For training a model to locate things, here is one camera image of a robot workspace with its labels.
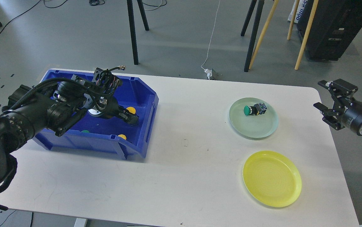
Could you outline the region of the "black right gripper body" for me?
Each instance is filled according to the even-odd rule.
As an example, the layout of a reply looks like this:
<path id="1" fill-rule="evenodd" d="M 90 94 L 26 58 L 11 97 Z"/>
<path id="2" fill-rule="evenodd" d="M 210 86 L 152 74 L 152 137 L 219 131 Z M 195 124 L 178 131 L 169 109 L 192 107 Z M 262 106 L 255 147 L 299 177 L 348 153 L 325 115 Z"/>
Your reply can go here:
<path id="1" fill-rule="evenodd" d="M 362 102 L 349 98 L 338 98 L 333 108 L 340 115 L 338 121 L 358 136 L 362 136 Z"/>

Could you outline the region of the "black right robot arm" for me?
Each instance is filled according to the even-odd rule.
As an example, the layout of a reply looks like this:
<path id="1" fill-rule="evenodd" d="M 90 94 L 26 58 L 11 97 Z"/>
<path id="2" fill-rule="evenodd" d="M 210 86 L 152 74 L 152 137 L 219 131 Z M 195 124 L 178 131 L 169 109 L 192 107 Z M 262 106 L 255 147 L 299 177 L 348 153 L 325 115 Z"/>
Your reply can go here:
<path id="1" fill-rule="evenodd" d="M 343 79 L 321 80 L 318 85 L 327 89 L 334 101 L 331 109 L 320 102 L 313 105 L 321 112 L 322 120 L 334 130 L 348 128 L 362 136 L 362 102 L 353 96 L 358 87 Z"/>

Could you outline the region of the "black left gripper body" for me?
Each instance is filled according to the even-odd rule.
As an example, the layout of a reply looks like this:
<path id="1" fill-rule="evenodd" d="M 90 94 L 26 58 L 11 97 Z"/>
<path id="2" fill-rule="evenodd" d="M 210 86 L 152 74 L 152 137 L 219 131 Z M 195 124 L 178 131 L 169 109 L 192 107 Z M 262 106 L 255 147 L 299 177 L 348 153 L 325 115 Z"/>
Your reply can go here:
<path id="1" fill-rule="evenodd" d="M 93 108 L 88 110 L 89 115 L 92 117 L 110 119 L 113 117 L 119 118 L 118 112 L 118 102 L 115 97 L 111 96 L 108 98 L 98 98 L 96 99 L 95 105 Z"/>

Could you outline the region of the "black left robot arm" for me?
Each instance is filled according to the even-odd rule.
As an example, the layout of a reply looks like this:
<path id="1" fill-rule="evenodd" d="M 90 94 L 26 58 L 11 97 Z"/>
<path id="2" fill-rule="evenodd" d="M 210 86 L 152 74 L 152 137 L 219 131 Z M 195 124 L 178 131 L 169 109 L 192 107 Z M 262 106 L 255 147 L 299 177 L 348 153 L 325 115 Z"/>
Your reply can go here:
<path id="1" fill-rule="evenodd" d="M 112 69 L 100 68 L 92 81 L 73 75 L 70 79 L 46 79 L 34 87 L 21 85 L 8 97 L 8 105 L 0 114 L 0 193 L 9 187 L 17 171 L 17 159 L 11 153 L 44 128 L 60 137 L 87 112 L 93 117 L 117 117 L 136 125 L 136 112 L 119 105 L 114 97 L 121 85 Z M 0 205 L 0 210 L 7 209 Z"/>

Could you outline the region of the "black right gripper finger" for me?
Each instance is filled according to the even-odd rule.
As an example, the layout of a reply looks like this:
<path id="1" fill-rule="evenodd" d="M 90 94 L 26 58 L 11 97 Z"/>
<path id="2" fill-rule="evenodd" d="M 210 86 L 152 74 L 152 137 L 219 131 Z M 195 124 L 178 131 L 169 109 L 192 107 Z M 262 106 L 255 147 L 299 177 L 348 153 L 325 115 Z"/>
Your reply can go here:
<path id="1" fill-rule="evenodd" d="M 328 109 L 327 106 L 320 102 L 314 103 L 313 106 L 321 112 L 321 115 L 323 116 L 322 120 L 332 129 L 338 131 L 344 128 L 344 125 L 341 122 L 342 112 L 335 109 Z"/>
<path id="2" fill-rule="evenodd" d="M 329 82 L 321 80 L 318 82 L 318 85 L 329 91 L 334 102 L 353 102 L 353 95 L 358 91 L 357 86 L 343 79 Z"/>

